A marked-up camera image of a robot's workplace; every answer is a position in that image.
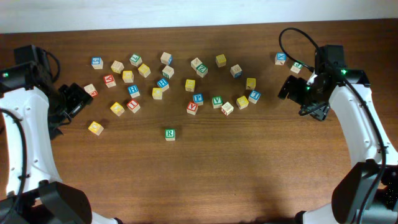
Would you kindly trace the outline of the green R block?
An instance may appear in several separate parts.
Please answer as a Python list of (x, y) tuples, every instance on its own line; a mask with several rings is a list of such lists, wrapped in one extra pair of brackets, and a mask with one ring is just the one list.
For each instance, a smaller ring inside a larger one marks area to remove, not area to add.
[(174, 141), (176, 138), (175, 129), (166, 129), (165, 130), (165, 140), (166, 141)]

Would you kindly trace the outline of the yellow S block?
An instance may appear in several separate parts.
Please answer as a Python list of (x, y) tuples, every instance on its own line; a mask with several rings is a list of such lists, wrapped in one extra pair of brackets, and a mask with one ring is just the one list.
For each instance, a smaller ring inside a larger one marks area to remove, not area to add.
[(186, 79), (185, 90), (189, 91), (189, 92), (194, 92), (195, 91), (195, 84), (196, 84), (195, 80)]
[(150, 75), (150, 68), (144, 63), (138, 67), (138, 71), (144, 78)]

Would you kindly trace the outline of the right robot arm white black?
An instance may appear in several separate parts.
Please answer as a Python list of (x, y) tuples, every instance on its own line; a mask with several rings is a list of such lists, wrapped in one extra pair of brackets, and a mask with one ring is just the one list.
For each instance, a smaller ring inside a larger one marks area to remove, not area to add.
[(351, 170), (334, 189), (331, 202), (298, 212), (295, 222), (397, 223), (397, 151), (376, 113), (368, 77), (346, 68), (343, 47), (316, 49), (310, 79), (289, 76), (278, 97), (296, 102), (301, 116), (319, 121), (333, 110), (351, 160)]

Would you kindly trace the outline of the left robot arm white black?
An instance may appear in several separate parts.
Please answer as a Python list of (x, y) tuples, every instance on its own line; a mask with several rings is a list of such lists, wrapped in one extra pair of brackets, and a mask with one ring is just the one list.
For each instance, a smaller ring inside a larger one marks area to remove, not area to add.
[(1, 70), (1, 115), (9, 158), (1, 223), (120, 223), (91, 209), (85, 193), (62, 182), (51, 141), (61, 126), (93, 100), (72, 83), (55, 88), (50, 52), (27, 45), (14, 50), (15, 66)]

